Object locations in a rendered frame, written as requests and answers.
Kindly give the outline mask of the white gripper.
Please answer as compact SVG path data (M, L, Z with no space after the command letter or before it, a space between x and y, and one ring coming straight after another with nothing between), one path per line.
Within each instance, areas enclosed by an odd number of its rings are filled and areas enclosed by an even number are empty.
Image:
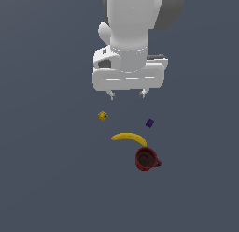
M123 72L121 58L110 46L97 50L93 55L92 84L96 91L106 91L111 100L116 99L111 90L143 89L139 98L145 98L150 88L160 88L168 58L163 54L148 55L146 64L137 71Z

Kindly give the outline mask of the dark red mug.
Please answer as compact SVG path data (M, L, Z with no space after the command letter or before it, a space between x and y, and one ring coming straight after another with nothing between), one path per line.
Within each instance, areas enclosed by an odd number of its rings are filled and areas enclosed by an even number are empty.
M159 167L162 162L157 154L149 147L140 148L135 155L135 165L141 171L149 171L154 167Z

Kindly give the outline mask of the yellow banana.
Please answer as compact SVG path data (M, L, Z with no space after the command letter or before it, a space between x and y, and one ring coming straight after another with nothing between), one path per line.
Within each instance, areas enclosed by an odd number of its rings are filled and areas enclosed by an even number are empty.
M114 135L111 139L112 140L128 139L139 143L142 147L147 146L147 142L140 135L134 133L118 133Z

